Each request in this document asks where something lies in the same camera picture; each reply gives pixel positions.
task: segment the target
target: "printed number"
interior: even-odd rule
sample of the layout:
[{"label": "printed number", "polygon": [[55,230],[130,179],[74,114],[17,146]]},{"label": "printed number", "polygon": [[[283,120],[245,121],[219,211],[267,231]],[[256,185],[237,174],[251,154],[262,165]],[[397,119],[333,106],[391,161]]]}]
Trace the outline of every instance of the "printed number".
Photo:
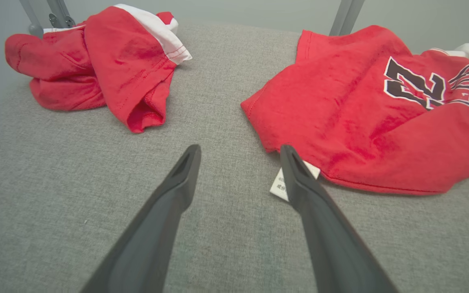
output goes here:
[{"label": "printed number", "polygon": [[[426,87],[426,79],[423,76],[413,73],[411,70],[399,65],[392,57],[388,61],[385,76],[390,80],[385,80],[385,92],[393,98],[405,98],[416,102],[426,110],[432,110],[434,106],[443,105],[443,94],[445,92],[445,80],[432,73],[432,88]],[[423,93],[426,98],[419,98],[413,95],[408,85]]]},{"label": "printed number", "polygon": [[[432,73],[430,82],[432,87],[428,88],[426,79],[423,76],[415,74],[408,68],[403,67],[397,63],[392,57],[389,58],[387,67],[385,68],[384,91],[392,98],[403,98],[411,102],[416,102],[423,106],[426,110],[430,111],[437,106],[445,104],[445,80],[438,74]],[[466,65],[454,78],[448,81],[451,84],[451,89],[461,89],[469,91],[469,65]],[[413,91],[420,92],[420,96],[413,94]],[[446,103],[460,103],[469,107],[468,100],[452,100]]]}]

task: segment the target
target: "gray fabric surface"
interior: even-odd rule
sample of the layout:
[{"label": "gray fabric surface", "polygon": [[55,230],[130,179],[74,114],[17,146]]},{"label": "gray fabric surface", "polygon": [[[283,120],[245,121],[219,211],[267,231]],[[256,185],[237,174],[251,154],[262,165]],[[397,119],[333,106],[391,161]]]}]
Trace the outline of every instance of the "gray fabric surface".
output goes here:
[{"label": "gray fabric surface", "polygon": [[[182,23],[193,60],[167,122],[131,134],[107,108],[41,108],[28,78],[0,102],[0,291],[77,291],[185,148],[202,146],[166,291],[315,291],[300,217],[240,102],[294,62],[298,33]],[[402,292],[469,292],[469,179],[446,195],[372,195],[323,181]]]}]

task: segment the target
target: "jersey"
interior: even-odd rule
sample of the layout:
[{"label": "jersey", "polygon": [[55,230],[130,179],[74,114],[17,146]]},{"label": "jersey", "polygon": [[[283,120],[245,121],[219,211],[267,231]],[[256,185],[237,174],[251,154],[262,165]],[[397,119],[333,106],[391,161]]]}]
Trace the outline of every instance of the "jersey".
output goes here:
[{"label": "jersey", "polygon": [[339,185],[444,193],[469,177],[468,57],[413,55],[379,26],[338,37],[303,31],[296,63],[241,107],[267,152],[290,144]]},{"label": "jersey", "polygon": [[43,39],[12,35],[7,63],[33,77],[30,89],[48,109],[108,106],[132,132],[166,120],[175,67],[191,55],[171,13],[118,4],[73,28],[46,28]]}]

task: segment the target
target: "gray table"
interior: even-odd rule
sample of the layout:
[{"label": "gray table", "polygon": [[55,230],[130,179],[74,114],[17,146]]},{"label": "gray table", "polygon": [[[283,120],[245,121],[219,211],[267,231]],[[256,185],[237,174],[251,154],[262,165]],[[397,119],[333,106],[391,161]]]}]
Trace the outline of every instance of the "gray table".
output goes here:
[{"label": "gray table", "polygon": [[[167,291],[314,291],[299,215],[240,102],[294,62],[298,33],[181,22],[193,55],[167,121],[131,134],[107,108],[41,108],[29,78],[0,103],[0,291],[76,291],[184,149],[202,146]],[[402,292],[469,292],[469,179],[446,195],[373,195],[322,180]]]}]

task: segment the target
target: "stitching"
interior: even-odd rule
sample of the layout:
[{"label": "stitching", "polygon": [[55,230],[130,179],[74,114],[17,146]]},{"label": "stitching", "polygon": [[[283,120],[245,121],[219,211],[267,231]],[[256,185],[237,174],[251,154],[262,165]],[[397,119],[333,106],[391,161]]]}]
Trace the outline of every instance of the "stitching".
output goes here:
[{"label": "stitching", "polygon": [[[169,59],[166,56],[161,57],[160,60],[153,66],[153,70],[148,72],[145,76],[139,76],[139,77],[134,78],[133,80],[136,81],[139,78],[146,79],[151,73],[156,72],[158,69],[161,69],[168,61],[169,61]],[[130,91],[130,93],[135,92],[136,89],[138,89],[141,85],[142,85],[142,83],[139,83],[134,89],[132,89],[132,91]],[[124,105],[127,102],[127,100],[128,100],[128,98],[125,98],[123,100],[123,103],[121,104],[121,106],[119,106],[119,110],[124,108]]]},{"label": "stitching", "polygon": [[305,60],[309,60],[309,52],[311,48],[311,37],[312,37],[312,32],[309,32],[309,38],[307,38],[307,46],[305,46]]},{"label": "stitching", "polygon": [[309,38],[307,38],[307,41],[305,43],[305,50],[303,50],[303,60],[307,60],[307,48],[309,47]]},{"label": "stitching", "polygon": [[254,101],[254,103],[251,105],[251,108],[249,108],[249,113],[247,115],[247,119],[251,119],[251,114],[253,113],[253,108],[254,106],[256,105],[256,103],[258,102],[258,100],[260,99],[260,97],[264,94],[264,92],[266,91],[267,89],[267,85],[264,85],[263,89],[262,89],[262,92],[260,93],[260,95],[258,95],[256,97],[256,100]]},{"label": "stitching", "polygon": [[155,116],[156,118],[164,119],[163,115],[160,114],[160,112],[161,112],[160,109],[157,109],[156,107],[153,106],[153,104],[151,104],[151,101],[153,100],[153,96],[154,96],[154,95],[155,95],[155,90],[154,90],[154,89],[151,90],[151,91],[149,91],[149,92],[146,93],[146,95],[145,95],[145,99],[147,98],[147,100],[146,100],[146,105],[149,106],[149,108],[151,108],[151,109],[153,110],[153,112],[147,113],[147,114],[145,115],[145,117],[149,117],[149,116],[153,115],[153,116]]},{"label": "stitching", "polygon": [[147,114],[144,116],[144,118],[150,118],[150,117],[154,117],[154,118],[162,118],[162,116],[161,116],[161,115],[158,115],[158,114],[157,114],[157,113],[155,113],[155,112],[149,112],[149,113],[147,113]]},{"label": "stitching", "polygon": [[187,52],[187,50],[183,50],[182,52],[180,52],[178,55],[174,56],[174,57],[171,57],[171,58],[168,58],[168,59],[175,59],[177,58],[178,56],[184,54],[185,52]]},{"label": "stitching", "polygon": [[450,56],[450,54],[448,54],[448,52],[446,52],[446,51],[443,50],[443,49],[431,48],[430,50],[432,50],[432,51],[437,51],[437,52],[441,52],[441,53],[445,54],[446,56]]},{"label": "stitching", "polygon": [[177,52],[178,50],[180,50],[182,47],[184,47],[184,45],[181,45],[177,50],[175,50],[173,52],[166,53],[166,55],[173,54],[174,52]]},{"label": "stitching", "polygon": [[15,65],[15,70],[16,70],[17,72],[19,72],[19,73],[21,73],[21,72],[19,71],[19,64],[21,63],[21,50],[23,50],[23,47],[24,47],[25,45],[28,45],[28,43],[22,44],[22,45],[21,45],[21,48],[19,48],[19,51],[17,52],[17,56],[19,57],[19,60],[17,61],[17,64]]}]

